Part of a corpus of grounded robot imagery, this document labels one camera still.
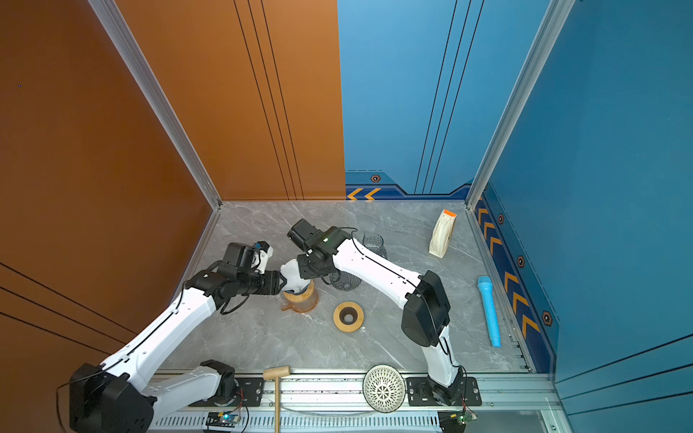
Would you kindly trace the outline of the white paper coffee filter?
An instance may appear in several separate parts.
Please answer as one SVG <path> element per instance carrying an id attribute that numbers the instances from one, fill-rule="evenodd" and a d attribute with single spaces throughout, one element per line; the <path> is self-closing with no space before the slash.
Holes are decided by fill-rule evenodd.
<path id="1" fill-rule="evenodd" d="M 299 263 L 296 259 L 292 259 L 283 264 L 280 268 L 280 273 L 285 284 L 282 291 L 290 294 L 303 294 L 310 285 L 310 280 L 305 280 L 301 277 Z"/>

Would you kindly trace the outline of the wooden ring holder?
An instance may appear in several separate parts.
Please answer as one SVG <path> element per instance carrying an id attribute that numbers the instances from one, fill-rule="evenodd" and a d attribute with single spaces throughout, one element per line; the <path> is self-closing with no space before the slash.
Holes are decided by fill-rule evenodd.
<path id="1" fill-rule="evenodd" d="M 364 310 L 353 301 L 342 302 L 334 310 L 333 321 L 341 332 L 354 333 L 360 330 L 364 324 Z"/>
<path id="2" fill-rule="evenodd" d="M 309 299 L 313 298 L 314 287 L 312 285 L 309 285 L 306 288 L 306 290 L 300 294 L 284 292 L 283 295 L 287 299 L 287 301 L 289 301 L 291 303 L 303 303 L 303 302 L 308 301 Z"/>

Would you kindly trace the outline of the orange glass carafe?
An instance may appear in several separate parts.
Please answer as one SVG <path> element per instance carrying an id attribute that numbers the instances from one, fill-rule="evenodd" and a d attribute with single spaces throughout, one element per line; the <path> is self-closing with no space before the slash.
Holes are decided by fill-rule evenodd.
<path id="1" fill-rule="evenodd" d="M 319 296 L 313 295 L 308 299 L 303 301 L 296 301 L 295 299 L 289 299 L 288 295 L 283 298 L 283 303 L 281 304 L 281 311 L 292 310 L 297 313 L 307 313 L 314 310 L 319 303 Z"/>

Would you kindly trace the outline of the grey glass pitcher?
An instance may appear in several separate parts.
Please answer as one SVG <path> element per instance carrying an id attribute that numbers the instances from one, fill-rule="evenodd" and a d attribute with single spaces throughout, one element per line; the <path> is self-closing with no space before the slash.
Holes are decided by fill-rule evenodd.
<path id="1" fill-rule="evenodd" d="M 386 259 L 387 252 L 384 246 L 384 238 L 377 233 L 365 232 L 362 238 L 362 245 L 371 252 Z"/>

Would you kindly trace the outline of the coffee filter pack orange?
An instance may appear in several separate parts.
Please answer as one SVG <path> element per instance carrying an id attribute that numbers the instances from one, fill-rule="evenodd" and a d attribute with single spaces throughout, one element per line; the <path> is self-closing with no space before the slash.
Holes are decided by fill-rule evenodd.
<path id="1" fill-rule="evenodd" d="M 447 209 L 442 211 L 431 235 L 430 254 L 438 258 L 445 256 L 454 232 L 457 216 L 456 213 Z"/>

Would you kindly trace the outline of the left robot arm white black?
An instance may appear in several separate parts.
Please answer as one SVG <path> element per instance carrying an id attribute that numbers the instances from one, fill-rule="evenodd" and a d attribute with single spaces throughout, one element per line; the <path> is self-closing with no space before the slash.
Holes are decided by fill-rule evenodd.
<path id="1" fill-rule="evenodd" d="M 224 257 L 194 274 L 147 328 L 98 366 L 83 364 L 70 378 L 69 424 L 75 432 L 144 432 L 194 402 L 226 406 L 240 397 L 234 367 L 208 360 L 189 373 L 151 386 L 162 363 L 215 313 L 232 313 L 236 296 L 276 295 L 286 283 L 267 270 L 274 250 L 264 241 L 231 243 Z"/>

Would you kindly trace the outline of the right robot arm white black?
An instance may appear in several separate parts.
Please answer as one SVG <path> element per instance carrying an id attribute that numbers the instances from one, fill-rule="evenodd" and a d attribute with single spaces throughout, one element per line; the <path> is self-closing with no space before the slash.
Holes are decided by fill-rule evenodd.
<path id="1" fill-rule="evenodd" d="M 422 348 L 435 400 L 451 406 L 461 399 L 464 374 L 449 341 L 451 306 L 438 274 L 391 263 L 340 227 L 321 231 L 302 219 L 287 236 L 301 250 L 296 259 L 301 279 L 351 274 L 393 301 L 402 310 L 402 332 Z"/>

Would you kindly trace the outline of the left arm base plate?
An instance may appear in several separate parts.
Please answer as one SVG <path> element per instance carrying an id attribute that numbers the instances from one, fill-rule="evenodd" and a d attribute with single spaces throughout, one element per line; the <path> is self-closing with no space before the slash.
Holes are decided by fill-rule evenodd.
<path id="1" fill-rule="evenodd" d="M 216 398 L 213 404 L 217 407 L 236 408 L 238 406 L 256 408 L 263 400 L 265 381 L 260 377 L 236 377 L 235 390 L 231 397 Z"/>

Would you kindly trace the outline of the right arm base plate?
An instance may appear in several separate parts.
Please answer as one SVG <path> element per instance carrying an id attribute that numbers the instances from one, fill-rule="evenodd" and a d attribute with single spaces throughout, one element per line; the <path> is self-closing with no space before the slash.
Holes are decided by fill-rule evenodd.
<path id="1" fill-rule="evenodd" d="M 412 376 L 404 379 L 407 386 L 407 399 L 410 406 L 444 406 L 439 402 L 432 391 L 431 384 L 425 376 Z M 452 402 L 452 407 L 480 407 L 483 405 L 481 391 L 475 377 L 469 376 L 462 381 L 464 389 L 460 397 Z"/>

